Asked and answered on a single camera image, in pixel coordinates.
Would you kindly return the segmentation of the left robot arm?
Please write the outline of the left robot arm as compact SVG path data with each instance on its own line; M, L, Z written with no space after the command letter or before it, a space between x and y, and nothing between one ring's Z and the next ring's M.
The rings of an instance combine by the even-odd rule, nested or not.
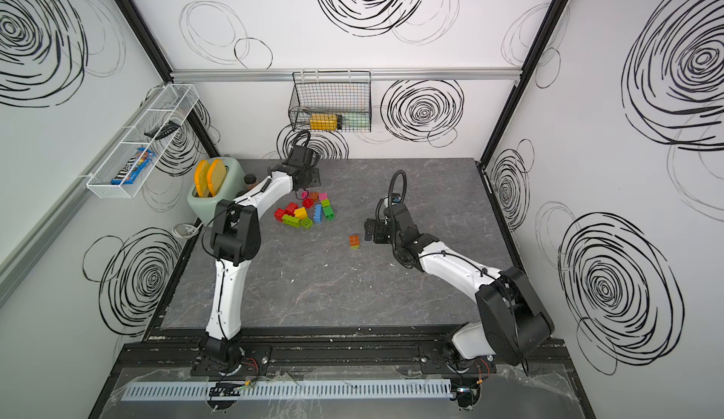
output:
M241 330L241 300L247 272L262 244L259 219L283 196L318 186L320 159L314 149L296 144L258 186L217 205L209 237L216 282L201 352L223 374L231 374L242 365L242 350L233 339Z

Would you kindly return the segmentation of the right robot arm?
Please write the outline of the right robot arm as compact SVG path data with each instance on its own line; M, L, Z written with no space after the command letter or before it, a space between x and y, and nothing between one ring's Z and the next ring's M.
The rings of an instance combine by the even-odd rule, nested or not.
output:
M441 279L475 303L479 320L452 334L454 354L465 361L491 356L511 365L524 362L555 330L527 275L515 266L502 270L475 262L420 232L404 198L391 193L379 200L371 239L389 244L404 268Z

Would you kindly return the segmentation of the dark green lego brick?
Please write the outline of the dark green lego brick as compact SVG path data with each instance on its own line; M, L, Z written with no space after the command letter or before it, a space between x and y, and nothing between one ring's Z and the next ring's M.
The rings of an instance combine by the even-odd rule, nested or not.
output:
M335 219L335 213L331 206L324 206L322 208L322 211L324 212L324 217L327 220L334 220Z

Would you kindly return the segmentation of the blue lego brick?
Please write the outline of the blue lego brick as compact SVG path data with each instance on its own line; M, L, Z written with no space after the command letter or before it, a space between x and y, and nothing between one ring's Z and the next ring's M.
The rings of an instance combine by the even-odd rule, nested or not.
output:
M315 223L321 223L322 219L324 218L324 210L322 209L321 204L316 204L314 207L314 213L313 213L313 221Z

